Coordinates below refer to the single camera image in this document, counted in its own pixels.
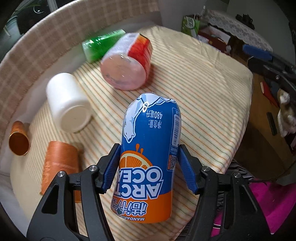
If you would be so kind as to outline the blue orange drink cup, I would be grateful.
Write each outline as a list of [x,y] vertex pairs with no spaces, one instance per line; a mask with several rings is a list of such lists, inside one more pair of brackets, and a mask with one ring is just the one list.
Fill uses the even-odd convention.
[[129,105],[110,205],[117,216],[141,223],[170,218],[181,124],[173,99],[148,92]]

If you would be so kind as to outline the large copper cup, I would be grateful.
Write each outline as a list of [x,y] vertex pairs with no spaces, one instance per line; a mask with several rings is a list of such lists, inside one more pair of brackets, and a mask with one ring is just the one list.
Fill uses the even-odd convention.
[[81,172],[79,150],[64,142],[50,141],[43,166],[41,195],[59,171],[65,171],[67,174]]

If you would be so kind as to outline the small copper cup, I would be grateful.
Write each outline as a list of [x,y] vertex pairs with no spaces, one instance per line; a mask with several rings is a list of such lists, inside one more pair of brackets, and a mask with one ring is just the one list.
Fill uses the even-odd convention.
[[17,120],[11,127],[9,148],[17,156],[24,156],[30,148],[30,140],[25,125]]

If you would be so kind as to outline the red white plastic cup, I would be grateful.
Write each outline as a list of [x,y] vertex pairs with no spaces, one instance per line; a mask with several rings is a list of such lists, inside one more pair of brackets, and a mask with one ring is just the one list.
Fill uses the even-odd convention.
[[104,80],[119,90],[135,90],[149,77],[151,41],[140,33],[127,33],[111,47],[100,63]]

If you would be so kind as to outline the white lace cloth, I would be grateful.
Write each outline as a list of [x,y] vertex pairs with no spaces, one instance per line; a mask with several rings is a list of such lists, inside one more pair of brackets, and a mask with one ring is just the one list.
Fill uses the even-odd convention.
[[209,24],[230,33],[245,44],[273,52],[273,48],[264,37],[235,18],[227,15],[227,13],[208,9],[205,16],[208,18]]

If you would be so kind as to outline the pink fuzzy sleeve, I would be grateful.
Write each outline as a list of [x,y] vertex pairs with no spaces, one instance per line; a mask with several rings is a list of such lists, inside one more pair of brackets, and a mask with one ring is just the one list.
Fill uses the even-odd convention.
[[260,182],[251,183],[249,187],[263,211],[271,234],[274,234],[295,205],[295,184],[281,186],[272,182]]

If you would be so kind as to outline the green white carton box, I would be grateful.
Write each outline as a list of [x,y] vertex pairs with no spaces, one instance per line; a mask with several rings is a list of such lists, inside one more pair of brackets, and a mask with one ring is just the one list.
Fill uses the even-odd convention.
[[183,16],[181,32],[197,39],[200,26],[200,15]]

